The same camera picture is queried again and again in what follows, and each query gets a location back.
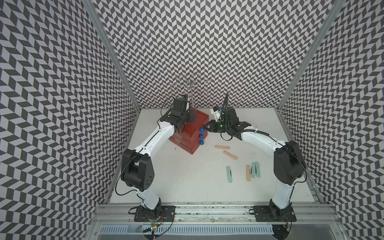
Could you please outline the red plastic drawer cabinet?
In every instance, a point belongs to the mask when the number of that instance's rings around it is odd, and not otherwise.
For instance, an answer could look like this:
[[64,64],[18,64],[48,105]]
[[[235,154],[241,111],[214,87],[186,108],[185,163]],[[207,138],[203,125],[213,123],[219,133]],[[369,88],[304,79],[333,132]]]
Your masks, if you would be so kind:
[[[200,110],[194,109],[195,121],[193,123],[187,123],[181,130],[169,138],[169,140],[185,150],[186,152],[193,155],[195,151],[201,146],[199,141],[204,141],[208,135],[206,130],[204,133],[200,132],[200,128],[203,128],[205,124],[209,122],[209,115],[201,112]],[[204,139],[199,138],[199,134],[204,135]]]

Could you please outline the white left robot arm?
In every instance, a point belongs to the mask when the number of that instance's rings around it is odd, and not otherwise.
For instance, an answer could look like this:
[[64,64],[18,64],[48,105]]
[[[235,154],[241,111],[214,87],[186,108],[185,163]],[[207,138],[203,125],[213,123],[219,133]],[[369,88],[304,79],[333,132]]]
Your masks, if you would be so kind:
[[186,123],[195,121],[195,112],[187,95],[174,98],[172,106],[157,120],[157,128],[135,149],[127,149],[122,156],[120,179],[136,191],[141,206],[150,211],[161,205],[160,198],[151,187],[155,179],[152,160],[164,143]]

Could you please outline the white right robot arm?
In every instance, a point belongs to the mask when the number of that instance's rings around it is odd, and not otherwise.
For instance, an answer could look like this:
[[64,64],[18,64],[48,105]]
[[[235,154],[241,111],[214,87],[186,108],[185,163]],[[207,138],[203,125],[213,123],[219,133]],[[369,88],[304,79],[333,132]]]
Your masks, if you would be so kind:
[[241,122],[232,107],[213,107],[214,119],[204,125],[210,133],[226,133],[230,140],[236,138],[250,143],[273,157],[273,173],[277,178],[274,196],[270,208],[275,211],[286,210],[291,203],[295,184],[307,169],[299,144],[295,141],[284,142],[260,131],[249,122]]

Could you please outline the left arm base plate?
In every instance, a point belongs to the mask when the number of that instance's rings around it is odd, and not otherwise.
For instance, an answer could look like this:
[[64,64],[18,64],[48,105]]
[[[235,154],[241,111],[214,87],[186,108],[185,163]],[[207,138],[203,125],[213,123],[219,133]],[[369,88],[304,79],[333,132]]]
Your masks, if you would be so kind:
[[143,206],[138,206],[134,216],[135,222],[173,222],[175,218],[176,206],[157,206],[154,210],[149,210]]

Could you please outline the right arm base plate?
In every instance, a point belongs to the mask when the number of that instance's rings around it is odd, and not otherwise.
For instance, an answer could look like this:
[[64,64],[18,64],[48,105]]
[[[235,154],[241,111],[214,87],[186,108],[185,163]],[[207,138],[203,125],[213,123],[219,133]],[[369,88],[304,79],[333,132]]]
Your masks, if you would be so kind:
[[297,217],[293,207],[288,205],[285,209],[279,209],[275,206],[253,206],[257,222],[296,222]]

